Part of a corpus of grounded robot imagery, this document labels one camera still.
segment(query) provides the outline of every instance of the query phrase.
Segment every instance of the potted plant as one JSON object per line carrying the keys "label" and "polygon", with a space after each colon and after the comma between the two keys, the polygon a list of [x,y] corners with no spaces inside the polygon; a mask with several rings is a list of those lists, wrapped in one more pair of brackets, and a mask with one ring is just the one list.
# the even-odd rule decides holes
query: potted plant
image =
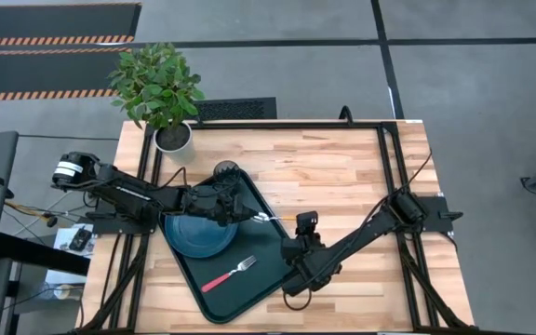
{"label": "potted plant", "polygon": [[109,74],[127,116],[141,129],[140,121],[154,130],[154,144],[175,163],[184,165],[194,154],[192,129],[185,115],[197,115],[193,100],[204,99],[195,87],[200,75],[190,74],[185,57],[170,43],[121,52],[117,69]]}

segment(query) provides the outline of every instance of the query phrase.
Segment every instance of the white pot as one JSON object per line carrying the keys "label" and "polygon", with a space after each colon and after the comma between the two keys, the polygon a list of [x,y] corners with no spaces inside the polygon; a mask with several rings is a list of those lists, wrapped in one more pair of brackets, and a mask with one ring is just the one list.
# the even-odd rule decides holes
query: white pot
{"label": "white pot", "polygon": [[178,164],[180,166],[184,166],[195,158],[195,149],[194,149],[194,140],[193,136],[194,133],[192,132],[192,129],[190,128],[190,125],[188,125],[185,122],[181,122],[182,125],[185,125],[189,131],[190,131],[190,138],[187,139],[187,142],[185,142],[185,145],[183,145],[181,148],[177,150],[165,150],[161,148],[158,143],[156,142],[156,135],[158,134],[158,130],[154,132],[153,140],[154,145],[158,150],[160,150],[163,154],[166,154],[167,157],[172,160],[175,164]]}

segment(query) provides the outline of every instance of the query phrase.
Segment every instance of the green leaves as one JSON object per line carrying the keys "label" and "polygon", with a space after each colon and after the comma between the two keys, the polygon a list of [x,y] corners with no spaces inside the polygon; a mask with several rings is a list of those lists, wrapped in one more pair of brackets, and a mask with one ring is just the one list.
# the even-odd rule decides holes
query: green leaves
{"label": "green leaves", "polygon": [[195,87],[201,80],[180,52],[171,44],[146,45],[119,54],[117,69],[109,74],[119,99],[111,104],[127,110],[138,127],[141,121],[159,129],[176,127],[185,115],[197,115],[193,100],[203,100]]}

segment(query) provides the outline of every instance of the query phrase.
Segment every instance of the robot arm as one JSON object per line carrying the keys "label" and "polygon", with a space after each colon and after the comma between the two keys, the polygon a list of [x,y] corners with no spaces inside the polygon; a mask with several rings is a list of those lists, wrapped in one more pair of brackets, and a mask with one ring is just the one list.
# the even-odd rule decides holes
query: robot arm
{"label": "robot arm", "polygon": [[53,174],[53,187],[63,191],[90,192],[114,206],[122,218],[135,224],[157,221],[159,215],[192,215],[216,221],[219,225],[250,219],[257,211],[243,205],[232,183],[220,186],[157,187],[102,164],[94,154],[64,154]]}

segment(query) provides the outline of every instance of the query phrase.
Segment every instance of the pink fork handle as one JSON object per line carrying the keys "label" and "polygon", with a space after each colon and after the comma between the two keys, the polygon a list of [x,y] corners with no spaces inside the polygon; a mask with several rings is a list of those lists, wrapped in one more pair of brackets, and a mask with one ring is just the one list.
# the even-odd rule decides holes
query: pink fork handle
{"label": "pink fork handle", "polygon": [[202,292],[206,293],[208,291],[210,291],[211,289],[217,287],[220,283],[222,283],[223,281],[227,280],[227,278],[231,276],[229,273],[226,273],[224,275],[221,275],[220,277],[212,280],[211,282],[205,284],[203,287],[202,287]]}

